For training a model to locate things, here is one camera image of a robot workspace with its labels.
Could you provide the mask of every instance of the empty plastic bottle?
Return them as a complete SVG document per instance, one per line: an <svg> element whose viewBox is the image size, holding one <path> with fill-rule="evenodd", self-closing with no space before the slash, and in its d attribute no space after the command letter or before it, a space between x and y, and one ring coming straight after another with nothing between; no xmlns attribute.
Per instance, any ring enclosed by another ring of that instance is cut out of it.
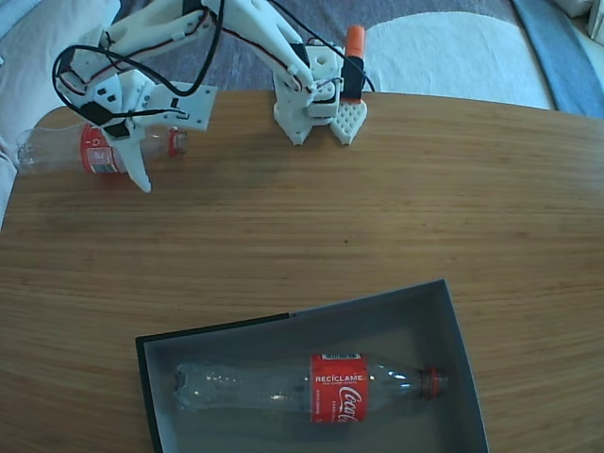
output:
<svg viewBox="0 0 604 453"><path fill-rule="evenodd" d="M435 368L391 366L362 354L317 354L288 366L181 363L175 396L189 410L223 408L299 412L312 422L356 422L399 398L430 400L447 387Z"/></svg>
<svg viewBox="0 0 604 453"><path fill-rule="evenodd" d="M20 142L17 167L23 175L126 173L120 154L108 145L101 130L86 123L64 129L36 127L24 133ZM147 128L141 142L147 162L184 154L186 146L186 131L165 126Z"/></svg>

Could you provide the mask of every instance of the orange cap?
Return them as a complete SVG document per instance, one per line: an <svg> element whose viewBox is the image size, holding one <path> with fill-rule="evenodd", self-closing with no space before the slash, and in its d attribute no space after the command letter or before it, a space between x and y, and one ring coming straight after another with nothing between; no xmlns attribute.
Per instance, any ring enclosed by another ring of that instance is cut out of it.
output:
<svg viewBox="0 0 604 453"><path fill-rule="evenodd" d="M346 56L359 57L365 50L365 29L360 25L352 25L348 28L346 36Z"/></svg>

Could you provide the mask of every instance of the robotic arm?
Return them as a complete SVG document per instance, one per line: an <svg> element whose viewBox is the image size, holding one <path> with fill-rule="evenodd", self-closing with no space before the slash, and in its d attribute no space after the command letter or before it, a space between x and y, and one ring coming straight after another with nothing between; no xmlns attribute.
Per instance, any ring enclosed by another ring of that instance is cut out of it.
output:
<svg viewBox="0 0 604 453"><path fill-rule="evenodd" d="M210 59L193 84L158 84L149 76L162 77L138 61L199 39L212 23L214 50L222 31L249 44L271 68L275 119L294 144L319 125L331 125L343 143L352 141L367 108L360 90L354 103L341 102L342 59L328 46L305 45L266 0L156 0L123 21L92 30L83 43L61 53L53 72L59 97L101 127L143 191L151 191L140 147L145 128L206 130L216 89L201 85Z"/></svg>

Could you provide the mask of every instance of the cardboard box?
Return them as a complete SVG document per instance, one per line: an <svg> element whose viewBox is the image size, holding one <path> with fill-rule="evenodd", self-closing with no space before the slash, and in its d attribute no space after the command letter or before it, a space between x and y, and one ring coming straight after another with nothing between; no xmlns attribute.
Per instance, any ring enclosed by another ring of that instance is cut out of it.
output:
<svg viewBox="0 0 604 453"><path fill-rule="evenodd" d="M294 313L136 340L149 428L157 453L487 452L472 372L444 280ZM370 412L365 421L313 424L290 412L183 410L182 362L283 364L313 353L377 354L393 365L448 375L445 394Z"/></svg>

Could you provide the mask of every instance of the black cable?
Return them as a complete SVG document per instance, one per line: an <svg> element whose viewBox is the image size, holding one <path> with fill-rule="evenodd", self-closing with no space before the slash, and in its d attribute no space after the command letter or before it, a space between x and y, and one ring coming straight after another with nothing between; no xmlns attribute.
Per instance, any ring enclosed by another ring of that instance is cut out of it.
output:
<svg viewBox="0 0 604 453"><path fill-rule="evenodd" d="M213 61L214 55L216 53L216 49L218 48L218 42L220 39L220 34L222 32L223 22L225 19L225 1L226 0L220 1L220 6L218 8L218 16L215 19L216 25L214 28L214 35L212 37L210 49L206 56L206 60L204 61L204 64L203 64L201 70L199 71L197 78L195 79L192 86L188 90L184 90L184 91L180 90L179 88L174 86L170 82L170 80L168 80L166 77L159 74L157 71L154 71L153 69L149 68L147 65L138 62L135 59L131 59L129 57L117 54L115 52L112 52L108 49L104 49L102 47L94 47L91 45L84 45L84 44L74 44L74 45L70 45L65 50L63 50L59 54L59 56L55 60L55 64L53 65L53 87L55 89L55 92L57 93L57 96L65 104L65 106L67 106L69 109L71 109L75 113L79 114L80 116L86 117L86 115L83 114L81 109L76 107L72 102L69 101L69 99L67 99L65 97L65 95L62 92L59 91L59 87L57 86L57 78L59 77L59 66L63 62L65 56L68 53L71 53L72 51L75 51L75 50L86 50L86 51L94 52L94 53L97 53L100 55L104 55L105 57L108 58L109 62L111 63L111 66L113 66L118 71L120 69L118 68L117 65L119 63L126 63L126 64L130 65L131 67L138 69L143 74L145 74L151 78L154 78L158 83L165 86L173 94L175 94L177 96L181 96L181 97L191 96L192 94L194 94L197 91L197 89L203 83L203 80L206 77L206 74L208 73L208 69L210 68L211 63ZM152 110L131 111L131 112L127 112L127 113L117 113L117 114L113 114L112 117L113 118L132 118L135 116L151 116L151 115L155 115L158 113L164 113L167 111L180 112L180 110L178 110L178 109L152 109Z"/></svg>
<svg viewBox="0 0 604 453"><path fill-rule="evenodd" d="M371 88L371 91L374 92L376 90L376 87L374 86L373 82L371 81L371 79L367 76L367 74L361 69L361 67L359 67L358 64L356 64L354 61L352 61L351 59L349 59L346 55L344 55L342 52L340 52L335 46L331 45L329 42L325 41L323 38L321 38L319 35L317 35L314 31L312 31L310 28L308 28L306 25L304 25L304 23L302 21L300 21L297 17L294 16L294 14L292 12L290 12L287 8L285 8L283 5L281 5L277 0L268 0L269 3L272 3L273 5L275 5L277 8L279 8L286 16L288 16L290 19L292 19L296 24L298 24L303 30L305 30L307 33L309 33L310 35L313 36L313 38L316 38L317 40L319 40L323 45L326 45L327 47L329 47L332 51L334 51L339 57L341 57L342 59L345 59L346 61L348 61L348 63L350 63L350 65L357 69L357 71L359 71L364 80L367 81L367 83L369 84L369 88Z"/></svg>

